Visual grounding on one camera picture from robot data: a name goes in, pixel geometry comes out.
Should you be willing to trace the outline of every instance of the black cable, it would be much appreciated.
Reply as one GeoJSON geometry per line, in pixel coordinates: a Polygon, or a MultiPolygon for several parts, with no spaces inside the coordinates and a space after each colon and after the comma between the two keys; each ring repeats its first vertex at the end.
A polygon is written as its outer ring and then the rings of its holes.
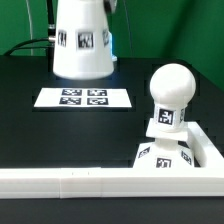
{"type": "Polygon", "coordinates": [[[54,10],[52,0],[47,1],[48,36],[55,36],[54,10]]]}
{"type": "Polygon", "coordinates": [[[40,47],[15,47],[12,48],[10,51],[7,51],[4,56],[10,56],[14,51],[18,51],[18,50],[27,50],[27,49],[48,49],[50,48],[50,46],[40,46],[40,47]]]}
{"type": "Polygon", "coordinates": [[[133,57],[134,55],[133,55],[132,33],[131,33],[130,19],[129,19],[129,15],[128,15],[126,0],[123,0],[123,3],[124,3],[124,10],[125,10],[126,20],[127,20],[127,25],[128,25],[128,34],[129,34],[131,56],[133,57]]]}
{"type": "Polygon", "coordinates": [[[43,41],[49,41],[49,40],[48,40],[48,38],[40,38],[40,39],[33,39],[33,40],[24,41],[24,42],[22,42],[20,44],[15,45],[13,48],[11,48],[10,50],[6,51],[3,55],[4,56],[9,56],[14,51],[14,49],[20,48],[20,47],[22,47],[24,45],[27,45],[27,44],[43,42],[43,41]]]}

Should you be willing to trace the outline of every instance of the white plastic piece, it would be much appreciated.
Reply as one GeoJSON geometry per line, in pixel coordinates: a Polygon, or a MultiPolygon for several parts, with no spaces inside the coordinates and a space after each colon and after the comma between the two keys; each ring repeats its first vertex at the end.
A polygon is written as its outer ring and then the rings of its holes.
{"type": "Polygon", "coordinates": [[[188,130],[187,124],[183,122],[183,128],[178,132],[164,132],[156,128],[156,125],[153,121],[154,119],[151,118],[149,121],[149,125],[146,131],[147,137],[152,138],[163,138],[163,139],[173,139],[178,141],[186,142],[188,139],[188,130]]]}
{"type": "Polygon", "coordinates": [[[195,89],[194,76],[186,67],[180,64],[160,67],[150,81],[155,126],[165,132],[179,131],[183,127],[184,110],[195,89]]]}
{"type": "Polygon", "coordinates": [[[103,0],[59,0],[54,73],[97,79],[113,72],[103,0]]]}
{"type": "Polygon", "coordinates": [[[153,143],[140,144],[135,169],[153,168],[187,169],[194,167],[194,155],[189,148],[178,145],[177,141],[156,139],[153,143]]]}
{"type": "Polygon", "coordinates": [[[187,125],[200,168],[0,169],[0,198],[224,196],[222,155],[196,122],[187,125]]]}
{"type": "Polygon", "coordinates": [[[0,169],[0,198],[58,198],[60,169],[0,169]]]}
{"type": "Polygon", "coordinates": [[[196,122],[188,122],[187,145],[194,151],[201,167],[224,168],[224,159],[196,122]]]}

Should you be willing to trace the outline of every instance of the white base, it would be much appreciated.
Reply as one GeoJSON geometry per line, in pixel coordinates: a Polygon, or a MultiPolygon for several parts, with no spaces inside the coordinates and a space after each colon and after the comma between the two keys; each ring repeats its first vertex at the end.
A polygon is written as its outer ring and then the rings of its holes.
{"type": "Polygon", "coordinates": [[[201,168],[1,169],[0,198],[224,196],[224,159],[196,122],[188,146],[201,168]]]}

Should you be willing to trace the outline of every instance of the black and white square marker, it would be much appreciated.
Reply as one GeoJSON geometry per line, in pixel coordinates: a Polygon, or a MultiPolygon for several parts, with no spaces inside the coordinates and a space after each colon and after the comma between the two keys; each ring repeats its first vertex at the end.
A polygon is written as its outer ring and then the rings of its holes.
{"type": "Polygon", "coordinates": [[[107,98],[87,98],[87,105],[109,105],[107,98]]]}
{"type": "Polygon", "coordinates": [[[93,32],[79,32],[78,33],[78,48],[79,49],[93,49],[93,32]]]}
{"type": "Polygon", "coordinates": [[[58,45],[62,47],[66,47],[67,41],[67,33],[64,30],[58,31],[58,45]]]}
{"type": "Polygon", "coordinates": [[[107,96],[105,89],[90,89],[87,91],[88,96],[107,96]]]}
{"type": "Polygon", "coordinates": [[[191,158],[183,151],[181,151],[181,157],[186,160],[190,165],[192,164],[191,158]]]}
{"type": "Polygon", "coordinates": [[[149,153],[149,151],[150,151],[150,147],[148,147],[147,149],[142,150],[142,151],[139,153],[138,158],[141,158],[141,157],[147,155],[147,154],[149,153]]]}
{"type": "Polygon", "coordinates": [[[103,30],[103,43],[104,46],[109,44],[109,31],[107,29],[103,30]]]}
{"type": "Polygon", "coordinates": [[[81,89],[63,89],[62,90],[63,96],[82,96],[81,89]]]}
{"type": "Polygon", "coordinates": [[[167,158],[157,158],[156,168],[170,168],[171,167],[171,159],[167,158]]]}
{"type": "Polygon", "coordinates": [[[81,105],[81,98],[78,98],[78,97],[61,97],[59,104],[81,105]]]}
{"type": "Polygon", "coordinates": [[[174,111],[165,110],[165,109],[160,108],[158,122],[163,123],[163,124],[172,125],[173,124],[173,116],[174,116],[174,111]]]}

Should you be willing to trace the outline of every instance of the white paper sheet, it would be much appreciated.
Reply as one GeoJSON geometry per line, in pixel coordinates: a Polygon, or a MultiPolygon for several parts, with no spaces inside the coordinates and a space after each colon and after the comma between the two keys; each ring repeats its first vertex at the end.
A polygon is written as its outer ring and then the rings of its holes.
{"type": "Polygon", "coordinates": [[[126,89],[42,88],[34,107],[130,108],[126,89]]]}

